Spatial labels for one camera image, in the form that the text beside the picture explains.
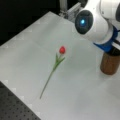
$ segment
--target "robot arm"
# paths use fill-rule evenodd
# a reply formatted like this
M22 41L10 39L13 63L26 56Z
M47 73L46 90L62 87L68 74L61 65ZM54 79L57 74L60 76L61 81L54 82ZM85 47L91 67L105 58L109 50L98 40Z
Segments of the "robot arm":
M120 0L88 0L76 17L75 27L82 37L109 52L118 36L109 19L120 21Z

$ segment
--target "green stem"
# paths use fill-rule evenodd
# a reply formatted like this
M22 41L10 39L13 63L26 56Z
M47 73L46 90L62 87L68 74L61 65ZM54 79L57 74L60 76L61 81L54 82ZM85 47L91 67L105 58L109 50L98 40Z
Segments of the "green stem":
M47 84L49 83L50 78L52 77L53 73L54 73L54 70L52 70L52 72L50 73L50 76L49 76L49 78L48 78L48 80L47 80L47 82L46 82L46 84L45 84L45 86L44 86L44 88L43 88L43 90L42 90L41 95L40 95L40 99L42 98L42 95L43 95L43 93L44 93L44 91L45 91L45 89L46 89L46 87L47 87Z
M60 61L61 57L62 57L62 55L60 55L59 58L58 58L58 61L56 61L55 65L54 65L54 67L53 67L53 70L52 70L52 72L50 73L49 78L48 78L48 80L47 80L47 82L46 82L46 84L45 84L45 86L44 86L44 88L43 88L43 90L42 90L42 93L41 93L41 95L40 95L40 99L42 98L42 95L43 95L43 93L44 93L44 91L45 91L45 89L46 89L46 87L47 87L47 85L48 85L48 83L49 83L49 81L50 81L50 78L52 77L54 71L56 70L56 68L58 67L58 65L62 62L62 61Z

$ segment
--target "table surface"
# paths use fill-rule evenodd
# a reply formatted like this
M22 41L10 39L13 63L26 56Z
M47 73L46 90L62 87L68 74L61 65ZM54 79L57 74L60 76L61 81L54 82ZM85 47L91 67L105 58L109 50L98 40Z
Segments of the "table surface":
M39 99L62 45L66 59ZM49 12L0 47L0 80L42 120L119 120L120 69L104 75L102 55Z

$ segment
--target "blue light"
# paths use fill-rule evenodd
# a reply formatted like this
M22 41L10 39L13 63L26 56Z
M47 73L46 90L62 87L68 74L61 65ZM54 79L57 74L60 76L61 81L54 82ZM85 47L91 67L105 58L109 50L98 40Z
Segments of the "blue light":
M85 21L84 19L82 19L82 20L80 21L80 25L81 25L81 26L85 26L85 24L86 24L86 21Z

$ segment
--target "leaf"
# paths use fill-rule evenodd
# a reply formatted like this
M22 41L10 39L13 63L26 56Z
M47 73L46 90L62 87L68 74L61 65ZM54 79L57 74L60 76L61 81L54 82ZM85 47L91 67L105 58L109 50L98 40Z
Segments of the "leaf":
M58 62L58 55L56 54L56 63Z
M62 58L61 60L59 60L59 61L57 62L57 64L55 65L53 71L56 70L56 68L60 65L60 63L61 63L64 59L65 59L65 58Z

